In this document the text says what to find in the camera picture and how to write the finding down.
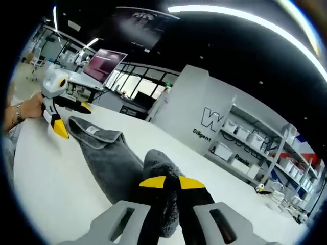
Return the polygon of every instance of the floor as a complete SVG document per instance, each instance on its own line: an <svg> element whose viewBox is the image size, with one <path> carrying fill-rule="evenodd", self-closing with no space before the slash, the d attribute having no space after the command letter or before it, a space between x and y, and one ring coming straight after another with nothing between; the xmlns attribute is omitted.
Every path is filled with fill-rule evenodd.
<svg viewBox="0 0 327 245"><path fill-rule="evenodd" d="M37 92L41 92L39 81L43 81L44 72L42 69L37 69L32 75L33 69L34 66L31 64L19 63L17 65L11 81L12 104L28 100Z"/></svg>

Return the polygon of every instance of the white shelving unit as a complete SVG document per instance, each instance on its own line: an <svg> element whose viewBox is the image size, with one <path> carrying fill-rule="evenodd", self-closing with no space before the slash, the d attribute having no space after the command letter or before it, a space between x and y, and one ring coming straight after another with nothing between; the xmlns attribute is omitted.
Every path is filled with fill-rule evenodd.
<svg viewBox="0 0 327 245"><path fill-rule="evenodd" d="M261 155L263 158L265 158L267 161L269 162L273 162L273 158L269 157L268 155L266 155L263 151L260 151L259 149L255 148L254 146L252 146L251 144L249 144L249 142L247 142L246 140L238 137L236 134L233 134L232 132L221 128L220 131L223 131L224 133L228 134L229 136L233 137L234 139L236 139L238 142L244 144L245 146L247 146L248 148L250 148L252 151L258 153L259 155Z"/></svg>
<svg viewBox="0 0 327 245"><path fill-rule="evenodd" d="M232 172L233 174L235 174L238 178L243 179L245 181L250 181L251 183L253 183L255 186L259 185L259 181L251 178L249 175L246 175L245 173L239 171L238 169L234 168L230 163L226 162L224 159L220 158L219 156L215 155L212 152L208 152L205 157L211 161L214 161L217 163L217 165L219 165L220 167L222 167L224 170L226 170L227 172Z"/></svg>
<svg viewBox="0 0 327 245"><path fill-rule="evenodd" d="M205 155L205 157L208 158L210 161L215 162L218 165L222 166L223 168L228 169L228 171L230 173L234 174L235 176L237 176L237 177L241 176L241 179L246 179L247 181L250 181L252 184L259 184L259 181L254 180L254 179L250 178L249 176L247 176L246 174L240 172L238 169L231 166L230 163L226 162L225 160L221 159L220 157L216 156L215 154L213 154L211 152L211 149L218 141L217 140L218 135L220 133L227 134L228 136L235 139L237 142L239 142L239 143L243 144L244 146L246 146L247 148L249 148L252 152L259 154L262 157L262 161L265 161L267 163L267 165L269 167L268 167L268 170L265 172L264 177L261 179L261 183L265 183L266 180L270 177L272 170L277 168L278 170L280 170L280 172L283 173L283 175L286 176L287 179L292 180L297 185L296 192L298 192L300 189L303 189L306 193L308 193L308 190L306 190L302 186L302 184L308 175L310 175L312 178L317 179L318 178L317 172L311 167L311 163L309 164L307 162L307 160L298 151L296 151L292 147L292 145L290 145L286 142L287 134L285 133L283 135L279 131L270 127L264 121L257 118L255 115L252 115L251 113L242 109L240 106L238 106L236 104L233 104L231 106L230 112L225 116L225 118L227 118L229 114L233 114L234 116L240 118L241 120L243 120L243 121L249 123L250 125L252 125L253 127L255 127L258 131L269 136L271 138L271 145L274 142L276 142L278 147L277 147L275 156L274 157L268 156L264 151L255 148L246 140L238 137L236 134L221 127L220 130L217 131L217 135L214 138L213 143L210 146L210 148L208 149L208 153ZM300 164L302 164L305 167L306 170L305 170L305 173L304 173L301 181L297 181L293 176L290 175L289 172L285 171L285 169L277 163L283 149L286 152L288 152L296 161L298 161Z"/></svg>

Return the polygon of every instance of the logo letter w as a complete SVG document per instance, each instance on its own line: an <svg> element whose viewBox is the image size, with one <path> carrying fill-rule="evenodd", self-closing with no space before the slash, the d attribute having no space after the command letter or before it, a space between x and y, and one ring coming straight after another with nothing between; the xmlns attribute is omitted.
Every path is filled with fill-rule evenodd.
<svg viewBox="0 0 327 245"><path fill-rule="evenodd" d="M207 107L203 109L203 116L201 124L206 128L210 126L210 129L214 132L218 130L218 123L223 119L223 116L220 117L219 113L211 112L211 110Z"/></svg>

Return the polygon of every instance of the shelf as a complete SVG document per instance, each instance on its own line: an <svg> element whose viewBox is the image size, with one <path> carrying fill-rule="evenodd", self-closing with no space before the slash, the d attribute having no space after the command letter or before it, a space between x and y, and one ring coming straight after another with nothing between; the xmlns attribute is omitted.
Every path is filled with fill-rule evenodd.
<svg viewBox="0 0 327 245"><path fill-rule="evenodd" d="M205 154L204 157L206 157L210 161L213 161L214 163L216 163L218 166L220 166L222 169L226 170L227 172L230 171L229 173L231 173L233 175L235 174L236 177L240 176L243 179L251 181L256 186L259 185L259 181L251 178L249 175L234 168L230 163L226 162L224 159L222 159L221 157L218 157L214 153L208 151L208 153Z"/></svg>
<svg viewBox="0 0 327 245"><path fill-rule="evenodd" d="M282 172L283 172L283 173L284 173L288 178L290 178L291 180L293 180L293 181L295 182L295 184L297 184L297 185L300 184L300 182L298 182L297 180L295 180L294 177L291 176L291 174L290 174L289 172L285 171L285 169L284 169L282 166L280 166L278 163L275 165L275 167L277 167L280 171L282 171ZM306 193L308 193L308 191L307 191L303 186L301 186L301 188L302 188Z"/></svg>
<svg viewBox="0 0 327 245"><path fill-rule="evenodd" d="M223 131L224 133L230 135L231 137L233 137L234 139L236 139L237 141L239 141L240 143L244 144L245 146L247 146L248 148L250 148L252 151L258 153L259 155L261 155L263 158L265 158L266 160L272 162L273 158L267 156L264 152L260 151L258 148L255 148L254 146L252 146L249 142L247 142L245 139L241 139L240 137L238 137L236 134L221 128L220 131Z"/></svg>
<svg viewBox="0 0 327 245"><path fill-rule="evenodd" d="M289 143L287 143L285 141L285 145L284 148L287 152L289 152L291 154L292 157L294 157L295 160L302 162L306 165L306 167L309 166L308 162L306 161L306 159L302 156L301 153L299 153L297 150L295 150ZM314 169L312 168L312 166L310 166L309 169L309 173L311 174L311 176L313 176L314 178L318 179L317 173L316 171L314 171Z"/></svg>
<svg viewBox="0 0 327 245"><path fill-rule="evenodd" d="M231 109L231 113L242 118L243 120L247 121L248 123L252 124L253 126L258 128L260 131L264 132L265 134L269 135L270 137L279 138L279 139L283 138L283 135L280 132L273 129L268 124L261 121L260 119L258 119L251 113L247 112L243 108L239 107L238 105L235 105L235 104L233 105L233 107Z"/></svg>

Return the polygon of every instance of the wristwatch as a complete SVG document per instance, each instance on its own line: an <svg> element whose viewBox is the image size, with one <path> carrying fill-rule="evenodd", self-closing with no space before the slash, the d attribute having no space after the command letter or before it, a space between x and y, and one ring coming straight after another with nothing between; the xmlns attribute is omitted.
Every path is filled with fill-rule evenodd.
<svg viewBox="0 0 327 245"><path fill-rule="evenodd" d="M17 125L23 121L23 119L21 117L21 104L22 104L22 102L17 104L17 110L16 110L17 121L12 119L12 124L14 124L14 125Z"/></svg>

